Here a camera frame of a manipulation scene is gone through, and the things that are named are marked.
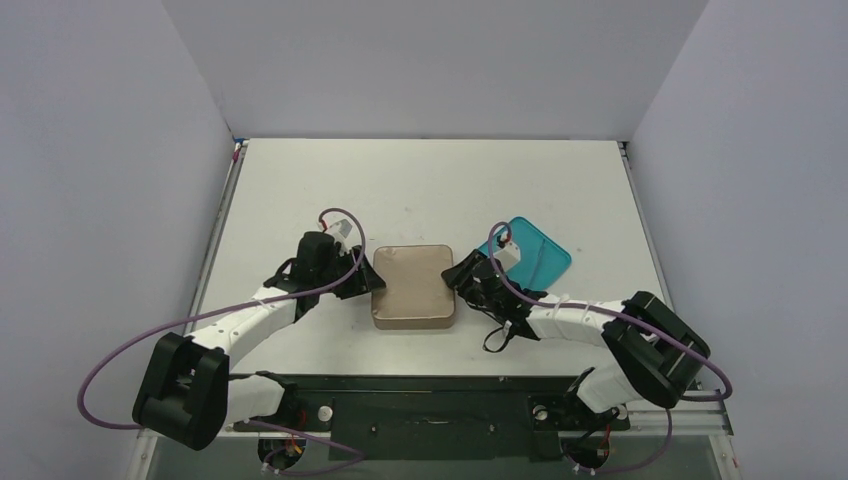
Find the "metal tongs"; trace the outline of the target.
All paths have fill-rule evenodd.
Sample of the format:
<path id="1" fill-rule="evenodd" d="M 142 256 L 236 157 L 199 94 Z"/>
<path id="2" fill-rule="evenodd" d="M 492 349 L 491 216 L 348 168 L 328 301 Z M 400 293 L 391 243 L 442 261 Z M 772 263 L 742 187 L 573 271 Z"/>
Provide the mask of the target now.
<path id="1" fill-rule="evenodd" d="M 527 284 L 526 284 L 526 287 L 531 289 L 531 290 L 533 290 L 534 282 L 535 282 L 535 280 L 538 276 L 540 265 L 542 264 L 542 257 L 543 257 L 543 254 L 544 254 L 544 248 L 545 248 L 545 242 L 542 241 L 539 244 L 539 247 L 537 249 L 536 256 L 535 256 L 535 259 L 534 259 L 533 265 L 532 265 L 532 270 L 531 270 L 530 276 L 529 276 Z"/>

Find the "brown tin lid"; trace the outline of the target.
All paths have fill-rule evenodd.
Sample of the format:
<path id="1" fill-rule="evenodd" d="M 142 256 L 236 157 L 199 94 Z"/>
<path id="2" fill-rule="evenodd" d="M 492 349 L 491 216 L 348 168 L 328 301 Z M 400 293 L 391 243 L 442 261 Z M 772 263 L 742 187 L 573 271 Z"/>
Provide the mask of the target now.
<path id="1" fill-rule="evenodd" d="M 443 244 L 376 249 L 373 267 L 386 288 L 372 293 L 371 309 L 374 304 L 407 309 L 455 304 L 455 293 L 441 278 L 441 272 L 452 266 L 453 251 Z"/>

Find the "gold cookie tin box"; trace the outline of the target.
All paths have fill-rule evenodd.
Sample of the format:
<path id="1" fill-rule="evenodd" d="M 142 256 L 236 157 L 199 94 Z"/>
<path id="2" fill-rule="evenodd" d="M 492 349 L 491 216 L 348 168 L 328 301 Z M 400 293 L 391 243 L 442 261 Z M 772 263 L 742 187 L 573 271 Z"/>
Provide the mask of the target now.
<path id="1" fill-rule="evenodd" d="M 454 303 L 427 307 L 386 307 L 374 304 L 371 315 L 374 325 L 380 330 L 440 330 L 453 325 L 456 306 Z"/>

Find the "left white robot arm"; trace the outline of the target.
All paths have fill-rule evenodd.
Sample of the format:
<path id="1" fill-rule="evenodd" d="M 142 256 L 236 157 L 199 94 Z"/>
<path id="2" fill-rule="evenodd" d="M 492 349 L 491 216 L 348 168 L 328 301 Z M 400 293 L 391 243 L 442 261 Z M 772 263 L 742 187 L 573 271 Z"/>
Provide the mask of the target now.
<path id="1" fill-rule="evenodd" d="M 349 299 L 385 286 L 361 246 L 336 234 L 305 233 L 296 255 L 263 282 L 248 307 L 156 342 L 133 420 L 193 450 L 206 448 L 225 426 L 254 417 L 275 430 L 291 427 L 299 405 L 284 383 L 269 373 L 233 374 L 233 366 L 301 320 L 323 294 Z"/>

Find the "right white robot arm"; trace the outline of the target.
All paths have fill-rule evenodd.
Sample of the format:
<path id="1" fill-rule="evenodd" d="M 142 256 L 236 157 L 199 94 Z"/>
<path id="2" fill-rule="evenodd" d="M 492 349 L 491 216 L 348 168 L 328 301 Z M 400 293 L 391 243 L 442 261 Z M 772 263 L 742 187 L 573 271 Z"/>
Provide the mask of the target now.
<path id="1" fill-rule="evenodd" d="M 711 355 L 708 344 L 647 291 L 624 300 L 576 302 L 521 288 L 479 251 L 441 277 L 470 307 L 494 319 L 506 342 L 565 340 L 610 352 L 613 363 L 589 368 L 563 402 L 566 418 L 578 427 L 638 399 L 674 408 Z"/>

